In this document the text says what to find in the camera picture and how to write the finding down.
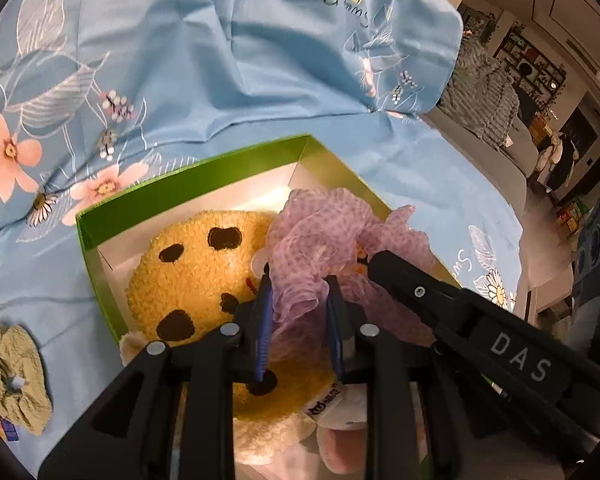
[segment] flower center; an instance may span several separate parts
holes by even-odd
[[[11,160],[15,160],[18,156],[16,145],[10,140],[4,143],[4,156],[10,158]]]
[[[33,209],[42,209],[45,205],[46,196],[44,193],[39,193],[36,199],[33,201]]]
[[[99,195],[110,195],[115,190],[116,183],[111,180],[107,180],[106,182],[103,182],[98,186],[98,189],[96,189],[96,193]]]

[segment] gray sofa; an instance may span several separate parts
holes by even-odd
[[[513,145],[497,151],[438,108],[433,108],[422,119],[438,129],[456,150],[489,179],[520,220],[525,210],[526,179],[538,160],[538,150],[522,121],[515,117],[509,131]]]

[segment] pink plush foot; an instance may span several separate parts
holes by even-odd
[[[366,428],[341,431],[318,426],[316,439],[324,465],[331,472],[344,475],[365,466]]]

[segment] yellow plush toy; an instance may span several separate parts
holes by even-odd
[[[125,364],[152,340],[171,346],[199,340],[230,321],[239,303],[254,299],[264,266],[254,258],[273,218],[265,212],[206,211],[155,237],[126,291],[141,333],[120,341]],[[308,437],[315,424],[301,409],[333,381],[333,373],[285,361],[269,364],[266,378],[260,385],[234,385],[234,447],[241,463],[267,463]]]

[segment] white daisy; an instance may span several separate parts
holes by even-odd
[[[504,290],[504,284],[498,269],[493,269],[487,274],[487,281],[489,282],[489,299],[491,303],[495,303],[498,306],[504,306],[505,300],[507,299],[507,293]]]
[[[38,193],[27,215],[27,224],[30,227],[38,227],[42,222],[46,221],[51,214],[52,206],[57,201],[58,196],[53,193]]]

